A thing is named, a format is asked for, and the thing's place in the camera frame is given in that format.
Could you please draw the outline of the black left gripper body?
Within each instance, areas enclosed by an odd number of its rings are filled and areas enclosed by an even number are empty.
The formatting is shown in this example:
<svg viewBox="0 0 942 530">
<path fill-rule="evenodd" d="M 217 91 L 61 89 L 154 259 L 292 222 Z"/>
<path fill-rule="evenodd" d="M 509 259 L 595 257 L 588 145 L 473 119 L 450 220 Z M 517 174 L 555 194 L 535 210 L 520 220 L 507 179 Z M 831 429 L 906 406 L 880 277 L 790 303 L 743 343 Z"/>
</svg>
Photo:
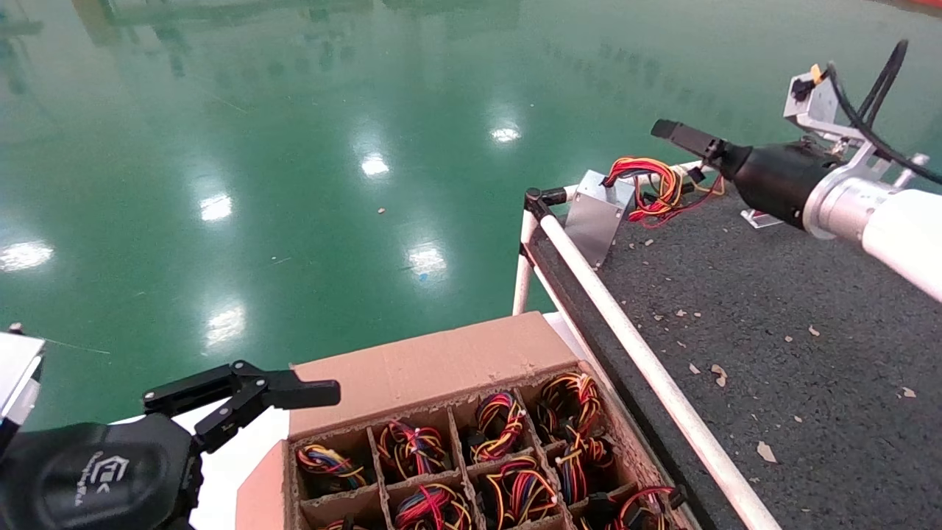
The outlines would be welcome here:
<svg viewBox="0 0 942 530">
<path fill-rule="evenodd" d="M 202 486 L 188 430 L 163 415 L 13 437 L 2 456 L 4 529 L 188 529 Z"/>
</svg>

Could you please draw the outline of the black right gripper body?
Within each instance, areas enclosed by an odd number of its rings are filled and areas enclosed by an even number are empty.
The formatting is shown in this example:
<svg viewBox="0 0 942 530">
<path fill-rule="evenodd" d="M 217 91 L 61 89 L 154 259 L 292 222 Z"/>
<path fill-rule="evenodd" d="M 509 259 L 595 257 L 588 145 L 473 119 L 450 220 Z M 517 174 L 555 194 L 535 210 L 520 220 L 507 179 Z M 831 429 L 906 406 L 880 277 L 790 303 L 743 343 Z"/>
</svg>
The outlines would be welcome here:
<svg viewBox="0 0 942 530">
<path fill-rule="evenodd" d="M 800 230 L 811 192 L 844 164 L 811 140 L 726 147 L 726 179 L 745 204 Z"/>
</svg>

